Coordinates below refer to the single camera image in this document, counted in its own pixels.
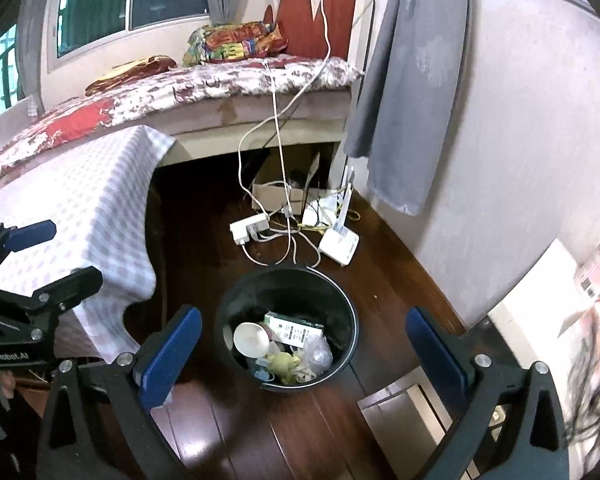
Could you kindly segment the clear plastic bag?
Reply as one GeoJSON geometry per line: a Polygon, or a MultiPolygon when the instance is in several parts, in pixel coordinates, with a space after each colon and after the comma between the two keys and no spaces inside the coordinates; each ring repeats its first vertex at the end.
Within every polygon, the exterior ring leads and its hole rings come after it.
{"type": "Polygon", "coordinates": [[[325,336],[312,336],[304,343],[302,363],[315,375],[321,375],[330,369],[332,350],[325,336]]]}

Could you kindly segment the white power strip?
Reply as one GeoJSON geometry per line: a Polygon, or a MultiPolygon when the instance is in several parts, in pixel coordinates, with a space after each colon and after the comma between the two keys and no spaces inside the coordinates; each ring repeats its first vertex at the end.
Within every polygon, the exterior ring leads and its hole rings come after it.
{"type": "Polygon", "coordinates": [[[267,231],[270,228],[268,215],[254,214],[248,218],[243,218],[230,224],[230,234],[232,234],[236,245],[245,245],[250,240],[255,240],[260,232],[267,231]]]}

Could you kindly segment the pink checkered tablecloth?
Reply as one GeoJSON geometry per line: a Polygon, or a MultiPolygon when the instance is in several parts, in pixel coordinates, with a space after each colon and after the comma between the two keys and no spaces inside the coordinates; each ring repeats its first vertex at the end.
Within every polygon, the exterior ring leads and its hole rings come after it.
{"type": "Polygon", "coordinates": [[[50,220],[57,228],[49,242],[6,258],[0,289],[29,296],[86,266],[102,272],[99,292],[61,315],[56,356],[110,362],[138,349],[123,313],[156,289],[145,242],[146,206],[151,177],[173,142],[153,128],[126,128],[43,162],[0,188],[0,223],[21,228],[50,220]]]}

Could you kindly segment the grey hanging curtain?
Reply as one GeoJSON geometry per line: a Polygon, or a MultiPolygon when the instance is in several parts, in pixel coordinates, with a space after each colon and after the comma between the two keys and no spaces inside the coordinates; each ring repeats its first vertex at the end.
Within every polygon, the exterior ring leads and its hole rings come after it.
{"type": "Polygon", "coordinates": [[[388,0],[344,151],[367,185],[417,216],[426,203],[460,79],[469,0],[388,0]]]}

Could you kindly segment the beige paper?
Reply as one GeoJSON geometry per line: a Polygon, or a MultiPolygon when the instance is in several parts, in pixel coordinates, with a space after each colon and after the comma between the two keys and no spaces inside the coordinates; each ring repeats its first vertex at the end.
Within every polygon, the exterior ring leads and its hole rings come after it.
{"type": "Polygon", "coordinates": [[[309,365],[298,365],[291,371],[291,377],[296,384],[307,384],[313,382],[317,378],[317,374],[309,365]]]}

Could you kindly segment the colourful pillow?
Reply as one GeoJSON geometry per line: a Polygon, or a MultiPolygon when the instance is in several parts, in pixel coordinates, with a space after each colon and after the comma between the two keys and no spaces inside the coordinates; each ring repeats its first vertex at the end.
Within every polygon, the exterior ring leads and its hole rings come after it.
{"type": "Polygon", "coordinates": [[[187,40],[183,65],[238,62],[266,58],[286,50],[288,39],[275,23],[253,21],[242,24],[204,25],[187,40]]]}

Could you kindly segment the red paper cup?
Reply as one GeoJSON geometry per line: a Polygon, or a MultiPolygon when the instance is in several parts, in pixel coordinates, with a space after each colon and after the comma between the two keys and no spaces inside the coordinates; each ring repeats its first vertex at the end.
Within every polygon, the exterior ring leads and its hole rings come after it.
{"type": "Polygon", "coordinates": [[[253,322],[240,323],[234,330],[233,342],[235,349],[248,359],[265,356],[271,343],[266,329],[253,322]]]}

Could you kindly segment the black trash bin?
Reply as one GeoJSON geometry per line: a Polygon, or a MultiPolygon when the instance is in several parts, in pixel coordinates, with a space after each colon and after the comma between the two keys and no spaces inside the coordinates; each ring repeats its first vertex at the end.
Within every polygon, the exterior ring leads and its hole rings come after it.
{"type": "Polygon", "coordinates": [[[271,266],[240,278],[214,318],[223,362],[270,391],[328,382],[349,364],[358,336],[353,302],[334,280],[306,266],[271,266]]]}

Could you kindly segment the white cardboard box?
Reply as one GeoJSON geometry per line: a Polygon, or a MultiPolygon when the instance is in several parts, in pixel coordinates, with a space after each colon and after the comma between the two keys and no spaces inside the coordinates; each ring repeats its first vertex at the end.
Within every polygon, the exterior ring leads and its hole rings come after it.
{"type": "Polygon", "coordinates": [[[571,463],[600,459],[600,300],[577,281],[578,264],[560,240],[489,312],[517,362],[550,369],[571,440],[571,463]]]}

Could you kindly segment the yellow folded blanket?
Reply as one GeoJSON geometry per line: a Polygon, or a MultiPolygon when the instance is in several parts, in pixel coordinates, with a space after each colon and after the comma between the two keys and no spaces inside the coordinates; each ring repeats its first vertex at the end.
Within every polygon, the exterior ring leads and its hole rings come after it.
{"type": "Polygon", "coordinates": [[[91,82],[84,93],[86,96],[92,96],[95,93],[117,88],[120,84],[161,74],[177,67],[178,63],[167,55],[158,54],[148,58],[138,58],[110,68],[107,73],[91,82]]]}

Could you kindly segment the yellow cloth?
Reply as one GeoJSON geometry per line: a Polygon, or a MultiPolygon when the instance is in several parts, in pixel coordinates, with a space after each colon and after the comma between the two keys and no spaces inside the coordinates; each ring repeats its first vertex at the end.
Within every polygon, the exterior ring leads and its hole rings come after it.
{"type": "Polygon", "coordinates": [[[294,371],[299,366],[301,359],[287,352],[275,353],[268,362],[268,371],[277,376],[284,385],[292,385],[296,382],[294,371]]]}

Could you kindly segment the red heart headboard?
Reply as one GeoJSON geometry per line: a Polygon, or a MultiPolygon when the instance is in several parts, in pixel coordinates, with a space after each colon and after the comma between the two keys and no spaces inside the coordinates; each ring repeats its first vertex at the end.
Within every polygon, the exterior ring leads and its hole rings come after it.
{"type": "Polygon", "coordinates": [[[271,0],[263,19],[287,40],[286,53],[300,58],[342,58],[363,67],[370,48],[374,0],[271,0]]]}

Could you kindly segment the green milk carton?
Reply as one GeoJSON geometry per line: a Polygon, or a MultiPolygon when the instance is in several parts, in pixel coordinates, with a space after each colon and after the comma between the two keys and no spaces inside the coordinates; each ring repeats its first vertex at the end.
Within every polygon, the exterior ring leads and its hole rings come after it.
{"type": "Polygon", "coordinates": [[[324,333],[324,328],[320,324],[312,324],[274,312],[268,312],[264,316],[263,324],[274,341],[294,348],[303,348],[309,338],[323,336],[324,333]]]}

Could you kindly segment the floral red bed quilt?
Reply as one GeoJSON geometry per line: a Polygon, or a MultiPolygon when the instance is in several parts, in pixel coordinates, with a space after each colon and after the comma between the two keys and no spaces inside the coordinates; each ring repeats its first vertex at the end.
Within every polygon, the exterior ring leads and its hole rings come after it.
{"type": "Polygon", "coordinates": [[[0,149],[0,180],[45,152],[91,133],[168,112],[182,105],[233,96],[263,96],[274,89],[296,93],[342,90],[362,72],[342,58],[279,55],[218,65],[177,68],[60,103],[34,124],[17,133],[0,149]]]}

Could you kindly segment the cardboard box under bed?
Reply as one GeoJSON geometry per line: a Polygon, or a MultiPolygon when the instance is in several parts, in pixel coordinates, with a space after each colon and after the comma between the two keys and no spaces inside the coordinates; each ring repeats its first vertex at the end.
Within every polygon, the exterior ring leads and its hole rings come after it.
{"type": "Polygon", "coordinates": [[[282,212],[290,207],[295,217],[302,214],[308,201],[310,184],[320,168],[320,155],[309,159],[310,152],[292,152],[289,166],[283,169],[279,152],[268,155],[251,185],[253,207],[266,212],[282,212]]]}

